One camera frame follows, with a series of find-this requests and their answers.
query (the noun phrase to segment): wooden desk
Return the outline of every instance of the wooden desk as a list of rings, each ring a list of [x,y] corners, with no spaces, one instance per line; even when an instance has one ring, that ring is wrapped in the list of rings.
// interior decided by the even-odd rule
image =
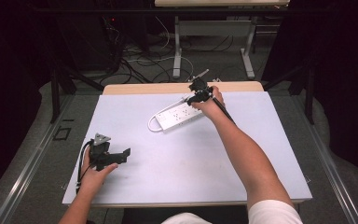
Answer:
[[[289,4],[289,0],[156,0],[155,4],[157,7],[266,7],[284,6]],[[247,77],[255,79],[249,52],[256,25],[257,17],[252,17],[250,21],[179,21],[179,17],[175,17],[175,58],[172,76],[180,76],[181,35],[232,35],[247,36],[245,48],[241,49],[241,57]]]
[[[258,82],[216,85],[236,124],[265,150],[291,199],[310,199],[310,189],[269,94]],[[245,188],[213,124],[205,117],[169,132],[152,133],[148,120],[190,93],[188,83],[110,85],[95,108],[84,143],[96,133],[110,136],[109,152],[131,148],[128,162],[109,175],[93,206],[161,207],[246,204]],[[75,198],[75,167],[62,203]]]

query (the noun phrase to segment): power strip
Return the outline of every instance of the power strip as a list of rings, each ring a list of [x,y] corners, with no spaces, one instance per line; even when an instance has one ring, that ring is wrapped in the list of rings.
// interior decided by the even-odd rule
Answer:
[[[193,108],[187,103],[182,103],[171,109],[165,110],[156,115],[156,120],[162,130],[188,123],[193,119],[201,117],[202,111]]]

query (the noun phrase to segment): white shirt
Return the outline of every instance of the white shirt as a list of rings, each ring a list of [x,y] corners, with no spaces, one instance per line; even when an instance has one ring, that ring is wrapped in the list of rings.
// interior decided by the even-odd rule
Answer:
[[[299,224],[302,223],[298,212],[289,204],[276,200],[255,203],[248,213],[249,224]],[[191,214],[182,213],[169,217],[162,224],[211,224]]]

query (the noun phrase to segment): tabletop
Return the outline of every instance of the tabletop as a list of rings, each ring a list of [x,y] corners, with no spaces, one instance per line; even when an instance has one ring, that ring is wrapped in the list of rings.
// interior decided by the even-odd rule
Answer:
[[[210,120],[203,116],[168,132],[153,133],[147,128],[156,112],[190,93],[188,85],[125,84],[105,88],[84,143],[100,133],[112,138],[110,153],[130,147],[131,155],[105,179],[92,206],[246,204],[246,190]],[[227,111],[236,124],[266,152],[293,202],[310,199],[310,189],[275,107],[260,83],[212,85],[223,93]],[[75,167],[64,204],[70,204],[76,196],[76,172]]]

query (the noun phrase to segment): table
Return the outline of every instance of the table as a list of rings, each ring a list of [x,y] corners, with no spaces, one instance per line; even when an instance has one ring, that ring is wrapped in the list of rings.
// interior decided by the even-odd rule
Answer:
[[[156,0],[157,7],[266,7],[284,6],[290,0]],[[175,58],[173,62],[174,78],[180,76],[180,66],[182,49],[180,48],[181,35],[233,35],[247,36],[245,48],[241,49],[241,57],[245,66],[246,75],[250,79],[255,79],[249,51],[255,35],[257,17],[252,17],[250,21],[179,21],[175,17]]]
[[[311,198],[279,118],[258,82],[219,82],[231,117],[265,150],[291,199]],[[246,204],[246,191],[217,131],[205,117],[167,133],[152,133],[148,119],[189,93],[189,83],[109,85],[100,96],[84,143],[101,133],[109,151],[131,147],[127,163],[108,176],[92,202],[99,207]],[[62,203],[75,198],[77,167]]]

